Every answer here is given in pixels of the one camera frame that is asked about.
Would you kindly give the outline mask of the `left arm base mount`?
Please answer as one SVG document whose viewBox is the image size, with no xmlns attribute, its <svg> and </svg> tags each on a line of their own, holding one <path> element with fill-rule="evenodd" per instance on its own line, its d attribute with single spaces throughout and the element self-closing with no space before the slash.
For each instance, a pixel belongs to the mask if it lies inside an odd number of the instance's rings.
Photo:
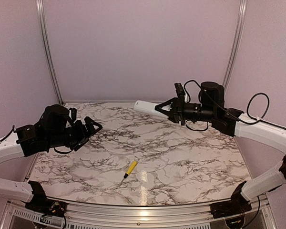
<svg viewBox="0 0 286 229">
<path fill-rule="evenodd" d="M 66 211 L 67 203 L 58 200 L 46 199 L 43 201 L 31 201 L 25 203 L 25 208 L 42 213 L 45 216 L 63 217 Z"/>
</svg>

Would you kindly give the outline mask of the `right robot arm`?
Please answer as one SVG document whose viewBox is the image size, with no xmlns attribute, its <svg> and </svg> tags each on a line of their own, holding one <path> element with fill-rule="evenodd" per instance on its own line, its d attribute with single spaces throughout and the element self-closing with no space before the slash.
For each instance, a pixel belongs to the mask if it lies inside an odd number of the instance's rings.
<svg viewBox="0 0 286 229">
<path fill-rule="evenodd" d="M 238 185 L 226 206 L 230 213 L 236 214 L 251 199 L 286 184 L 286 127 L 267 122 L 262 117 L 252 117 L 241 110 L 225 108 L 224 87 L 218 83 L 203 82 L 198 86 L 199 103 L 186 101 L 185 86 L 175 83 L 177 96 L 156 105 L 155 110 L 173 123 L 208 122 L 222 134 L 251 139 L 284 154 L 276 166 Z"/>
</svg>

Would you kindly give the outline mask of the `white remote control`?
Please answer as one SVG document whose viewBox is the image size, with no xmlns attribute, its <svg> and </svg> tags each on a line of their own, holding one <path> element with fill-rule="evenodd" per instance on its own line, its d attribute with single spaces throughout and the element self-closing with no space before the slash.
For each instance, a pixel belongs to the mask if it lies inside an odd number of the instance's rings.
<svg viewBox="0 0 286 229">
<path fill-rule="evenodd" d="M 133 109 L 137 112 L 141 112 L 141 113 L 144 113 L 147 115 L 153 115 L 153 116 L 168 119 L 167 115 L 164 115 L 164 114 L 155 110 L 155 107 L 157 105 L 158 105 L 157 103 L 151 103 L 151 102 L 147 102 L 147 101 L 137 100 L 134 103 Z"/>
</svg>

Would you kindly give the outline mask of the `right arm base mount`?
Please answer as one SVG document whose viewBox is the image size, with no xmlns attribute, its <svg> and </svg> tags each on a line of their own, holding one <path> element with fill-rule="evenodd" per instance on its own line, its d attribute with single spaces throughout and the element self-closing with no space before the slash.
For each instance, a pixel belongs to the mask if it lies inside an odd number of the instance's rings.
<svg viewBox="0 0 286 229">
<path fill-rule="evenodd" d="M 211 204 L 210 210 L 213 218 L 218 219 L 243 214 L 247 211 L 251 211 L 252 207 L 249 202 L 241 204 L 237 200 L 228 200 Z"/>
</svg>

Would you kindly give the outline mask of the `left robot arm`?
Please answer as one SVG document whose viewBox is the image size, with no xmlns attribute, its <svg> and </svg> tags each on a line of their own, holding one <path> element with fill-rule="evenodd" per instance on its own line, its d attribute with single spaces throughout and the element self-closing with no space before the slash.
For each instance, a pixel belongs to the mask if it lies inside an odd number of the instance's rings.
<svg viewBox="0 0 286 229">
<path fill-rule="evenodd" d="M 90 117 L 77 119 L 75 108 L 59 104 L 47 106 L 37 123 L 13 127 L 0 139 L 0 164 L 29 157 L 53 149 L 61 155 L 78 151 L 102 125 Z M 47 212 L 51 202 L 38 182 L 15 182 L 0 178 L 0 197 L 32 203 L 40 212 Z"/>
</svg>

